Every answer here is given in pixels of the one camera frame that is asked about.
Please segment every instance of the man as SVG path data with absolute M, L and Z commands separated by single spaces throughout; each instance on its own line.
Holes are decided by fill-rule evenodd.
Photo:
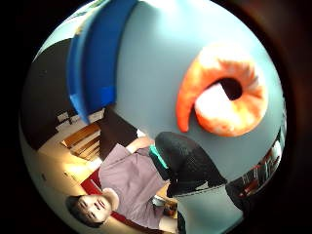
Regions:
M 168 183 L 157 172 L 149 156 L 154 140 L 141 136 L 128 146 L 117 143 L 98 170 L 101 195 L 70 196 L 66 206 L 80 221 L 99 227 L 112 211 L 151 229 L 176 233 L 176 218 L 164 215 L 152 198 Z

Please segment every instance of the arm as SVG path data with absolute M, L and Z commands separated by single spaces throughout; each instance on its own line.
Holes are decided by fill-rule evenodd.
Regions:
M 162 199 L 166 200 L 167 202 L 177 204 L 177 199 L 176 198 L 169 198 L 167 196 L 167 190 L 169 187 L 170 183 L 166 183 L 161 189 L 159 189 L 156 193 L 157 196 L 161 197 Z
M 171 233 L 178 233 L 177 231 L 177 219 L 163 215 L 159 222 L 159 229 Z
M 154 140 L 148 136 L 140 136 L 126 146 L 131 154 L 135 153 L 140 148 L 145 148 L 154 143 Z

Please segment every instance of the blue inflatable object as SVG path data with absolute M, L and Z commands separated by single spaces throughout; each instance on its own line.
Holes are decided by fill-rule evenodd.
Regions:
M 71 40 L 67 59 L 69 98 L 81 119 L 116 99 L 119 42 L 137 0 L 115 0 L 91 14 Z

